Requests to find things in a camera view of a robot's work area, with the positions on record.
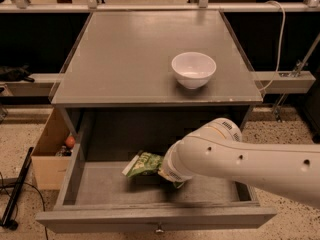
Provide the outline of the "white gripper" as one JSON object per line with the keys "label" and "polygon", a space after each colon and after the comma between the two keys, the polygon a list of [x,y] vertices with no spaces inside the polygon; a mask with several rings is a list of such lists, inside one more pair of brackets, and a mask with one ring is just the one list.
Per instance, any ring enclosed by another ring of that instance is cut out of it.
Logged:
{"label": "white gripper", "polygon": [[178,157],[179,144],[180,142],[177,141],[168,149],[158,171],[160,176],[173,183],[182,183],[194,177],[194,174],[182,165]]}

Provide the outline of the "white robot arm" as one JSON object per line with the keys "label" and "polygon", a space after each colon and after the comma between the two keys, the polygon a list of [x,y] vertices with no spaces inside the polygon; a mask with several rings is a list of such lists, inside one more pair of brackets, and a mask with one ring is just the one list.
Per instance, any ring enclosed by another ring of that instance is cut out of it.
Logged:
{"label": "white robot arm", "polygon": [[223,178],[320,208],[320,146],[251,144],[236,124],[217,118],[173,144],[159,174],[174,183]]}

